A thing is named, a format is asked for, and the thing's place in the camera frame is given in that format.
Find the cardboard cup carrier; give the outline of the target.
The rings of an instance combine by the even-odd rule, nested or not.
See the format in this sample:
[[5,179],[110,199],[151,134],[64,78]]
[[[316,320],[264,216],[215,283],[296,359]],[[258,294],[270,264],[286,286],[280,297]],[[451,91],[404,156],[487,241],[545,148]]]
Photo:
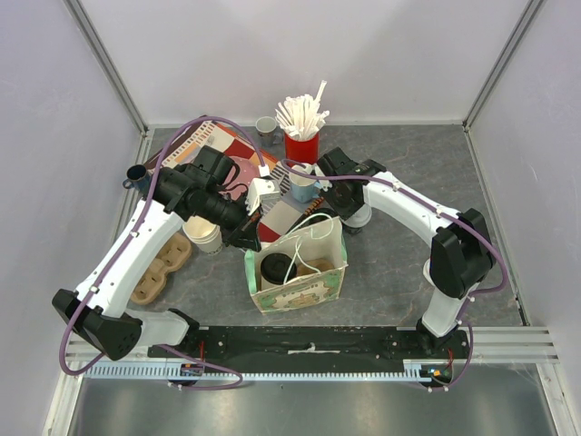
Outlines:
[[131,301],[139,305],[152,303],[164,289],[168,275],[181,269],[192,255],[192,243],[181,233],[175,233],[155,255],[135,286]]
[[335,269],[333,263],[326,259],[315,259],[311,261],[299,262],[297,266],[297,277],[312,275],[315,273],[324,273]]

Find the white coffee cup lid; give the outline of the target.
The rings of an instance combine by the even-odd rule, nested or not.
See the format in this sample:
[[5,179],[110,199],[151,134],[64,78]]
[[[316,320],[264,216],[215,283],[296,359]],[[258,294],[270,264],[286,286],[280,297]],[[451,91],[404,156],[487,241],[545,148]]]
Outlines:
[[364,204],[361,208],[359,208],[349,219],[345,221],[358,221],[358,222],[368,222],[370,221],[372,216],[372,210],[367,205]]

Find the black coffee cup lid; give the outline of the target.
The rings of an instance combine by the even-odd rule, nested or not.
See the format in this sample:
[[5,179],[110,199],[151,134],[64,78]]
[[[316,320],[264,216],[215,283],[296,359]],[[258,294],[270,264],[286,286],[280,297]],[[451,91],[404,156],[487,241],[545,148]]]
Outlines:
[[260,271],[261,275],[284,273],[285,283],[289,280],[293,280],[296,277],[297,265],[287,254],[271,253],[261,261]]

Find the green patterned paper bag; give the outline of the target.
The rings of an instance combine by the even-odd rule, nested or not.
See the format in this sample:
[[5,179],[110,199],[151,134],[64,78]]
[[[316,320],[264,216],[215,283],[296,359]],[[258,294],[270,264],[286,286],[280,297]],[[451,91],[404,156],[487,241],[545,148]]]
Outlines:
[[249,294],[263,314],[337,300],[347,267],[342,223],[330,213],[315,213],[261,251],[244,255]]

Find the colourful patchwork placemat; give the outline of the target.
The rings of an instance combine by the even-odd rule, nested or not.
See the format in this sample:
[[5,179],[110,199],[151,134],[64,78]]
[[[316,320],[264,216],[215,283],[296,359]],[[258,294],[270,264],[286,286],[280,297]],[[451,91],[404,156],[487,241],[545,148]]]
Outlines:
[[[208,146],[231,158],[239,156],[251,160],[259,169],[260,160],[251,143],[232,128],[217,122],[206,121],[190,126],[179,136],[162,162],[164,167],[173,168],[180,164],[191,164],[200,150]],[[264,162],[270,169],[271,177],[278,183],[281,198],[278,201],[263,202],[262,218],[258,225],[262,243],[274,243],[285,233],[300,223],[306,216],[315,213],[323,206],[317,196],[309,203],[299,203],[291,195],[289,173],[279,164],[279,159],[263,150]]]

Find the stack of white paper cups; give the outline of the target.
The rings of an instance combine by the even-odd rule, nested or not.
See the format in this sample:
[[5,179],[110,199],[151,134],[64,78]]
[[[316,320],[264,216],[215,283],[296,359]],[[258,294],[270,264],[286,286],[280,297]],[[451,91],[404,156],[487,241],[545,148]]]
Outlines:
[[182,230],[203,253],[215,255],[222,250],[222,233],[217,224],[193,216],[182,225]]

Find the dark blue ceramic mug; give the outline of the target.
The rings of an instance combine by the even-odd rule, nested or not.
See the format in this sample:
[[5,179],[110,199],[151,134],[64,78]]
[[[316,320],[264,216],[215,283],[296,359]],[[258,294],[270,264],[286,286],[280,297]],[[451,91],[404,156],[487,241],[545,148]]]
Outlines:
[[136,164],[127,170],[122,186],[126,190],[135,189],[140,193],[145,193],[149,190],[150,184],[151,174],[148,169],[142,164]]

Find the red straw holder cup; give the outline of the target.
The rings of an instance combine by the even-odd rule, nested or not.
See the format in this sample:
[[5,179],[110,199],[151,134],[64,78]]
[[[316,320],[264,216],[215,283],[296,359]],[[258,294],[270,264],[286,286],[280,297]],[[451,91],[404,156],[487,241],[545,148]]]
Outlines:
[[284,134],[286,165],[291,167],[297,163],[315,164],[319,159],[319,141],[319,133],[306,141],[295,140]]

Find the grey ceramic mug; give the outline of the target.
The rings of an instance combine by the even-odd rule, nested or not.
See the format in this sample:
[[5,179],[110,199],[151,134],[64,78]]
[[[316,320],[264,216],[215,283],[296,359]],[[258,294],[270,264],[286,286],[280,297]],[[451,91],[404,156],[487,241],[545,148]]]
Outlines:
[[283,141],[282,132],[277,121],[270,116],[263,116],[255,122],[255,129],[260,138],[262,147],[271,147],[281,144]]

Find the pink polka dot plate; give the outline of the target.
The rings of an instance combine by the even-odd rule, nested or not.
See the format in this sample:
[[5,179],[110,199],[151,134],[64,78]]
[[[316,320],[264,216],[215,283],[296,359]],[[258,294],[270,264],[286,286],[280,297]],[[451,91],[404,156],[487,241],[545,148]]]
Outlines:
[[240,167],[240,171],[235,176],[236,169],[231,169],[227,179],[230,182],[227,193],[231,196],[232,200],[237,200],[241,195],[246,193],[251,180],[258,177],[260,173],[258,167],[251,160],[239,156],[232,156],[231,158]]

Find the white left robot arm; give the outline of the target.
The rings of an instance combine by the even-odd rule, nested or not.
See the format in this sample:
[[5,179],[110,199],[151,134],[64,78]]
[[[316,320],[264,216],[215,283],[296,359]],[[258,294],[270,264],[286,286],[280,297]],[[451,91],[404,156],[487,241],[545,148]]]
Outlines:
[[229,156],[210,146],[192,163],[155,169],[152,192],[138,202],[103,260],[74,290],[60,289],[52,299],[65,332],[76,333],[112,361],[137,346],[167,344],[180,357],[196,353],[200,337],[192,318],[177,310],[132,315],[127,304],[156,254],[193,216],[218,225],[226,244],[260,250],[261,195],[274,188],[270,168],[260,165],[248,191],[233,200],[227,179],[239,171]]

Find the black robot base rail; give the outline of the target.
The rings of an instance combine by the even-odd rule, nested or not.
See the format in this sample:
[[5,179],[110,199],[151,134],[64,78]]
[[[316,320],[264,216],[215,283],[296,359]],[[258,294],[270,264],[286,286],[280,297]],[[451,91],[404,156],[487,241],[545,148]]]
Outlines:
[[388,326],[209,326],[173,347],[191,357],[226,365],[235,358],[339,354],[373,359],[465,359],[468,334],[455,329],[439,339],[415,329]]

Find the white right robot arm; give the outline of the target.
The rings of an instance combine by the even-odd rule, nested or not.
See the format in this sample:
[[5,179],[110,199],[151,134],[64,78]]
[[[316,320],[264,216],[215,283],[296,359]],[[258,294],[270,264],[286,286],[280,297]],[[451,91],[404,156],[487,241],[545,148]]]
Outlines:
[[418,323],[418,351],[429,358],[448,347],[459,313],[470,292],[496,264],[484,216],[471,208],[463,213],[430,200],[407,187],[386,167],[351,160],[339,147],[317,161],[322,196],[353,232],[380,211],[415,233],[430,249],[424,276],[434,286]]

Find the bundle of white straws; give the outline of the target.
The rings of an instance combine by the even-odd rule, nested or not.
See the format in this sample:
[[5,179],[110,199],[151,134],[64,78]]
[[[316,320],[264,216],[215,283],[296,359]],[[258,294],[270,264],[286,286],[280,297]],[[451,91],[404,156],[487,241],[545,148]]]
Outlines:
[[327,82],[322,80],[315,96],[287,96],[275,109],[275,120],[290,139],[308,141],[326,124],[329,110],[321,110],[321,99]]

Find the light blue ceramic mug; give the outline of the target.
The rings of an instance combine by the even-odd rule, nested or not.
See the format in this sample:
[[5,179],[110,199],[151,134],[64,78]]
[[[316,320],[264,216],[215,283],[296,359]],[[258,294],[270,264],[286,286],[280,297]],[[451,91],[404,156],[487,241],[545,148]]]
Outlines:
[[304,174],[311,175],[312,166],[306,164],[294,164],[289,174],[290,190],[292,197],[299,203],[309,203],[316,196],[315,180],[304,177]]

